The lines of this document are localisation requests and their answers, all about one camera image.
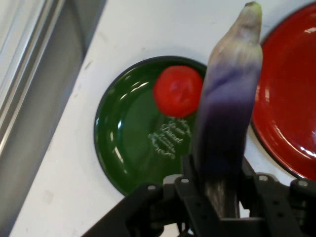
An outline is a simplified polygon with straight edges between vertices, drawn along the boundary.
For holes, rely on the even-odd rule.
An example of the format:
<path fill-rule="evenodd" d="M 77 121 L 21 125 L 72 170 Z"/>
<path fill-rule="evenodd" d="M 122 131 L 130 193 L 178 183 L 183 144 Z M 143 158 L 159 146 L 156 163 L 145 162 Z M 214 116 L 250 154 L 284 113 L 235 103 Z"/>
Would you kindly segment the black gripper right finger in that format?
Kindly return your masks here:
<path fill-rule="evenodd" d="M 256 173 L 242 161 L 238 197 L 250 211 L 255 235 L 264 237 L 314 237 L 316 235 L 316 183 L 294 179 L 282 184 L 268 173 Z"/>

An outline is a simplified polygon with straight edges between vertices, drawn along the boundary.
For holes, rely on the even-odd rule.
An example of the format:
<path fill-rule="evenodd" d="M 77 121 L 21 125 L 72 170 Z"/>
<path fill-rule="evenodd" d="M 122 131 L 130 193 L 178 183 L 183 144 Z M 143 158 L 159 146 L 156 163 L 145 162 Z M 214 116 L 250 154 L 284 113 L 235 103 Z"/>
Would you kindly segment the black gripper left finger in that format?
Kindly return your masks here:
<path fill-rule="evenodd" d="M 222 236 L 213 206 L 198 188 L 191 155 L 182 157 L 183 174 L 172 184 L 145 183 L 123 198 L 85 237 L 159 237 L 164 226 L 177 224 L 179 235 Z"/>

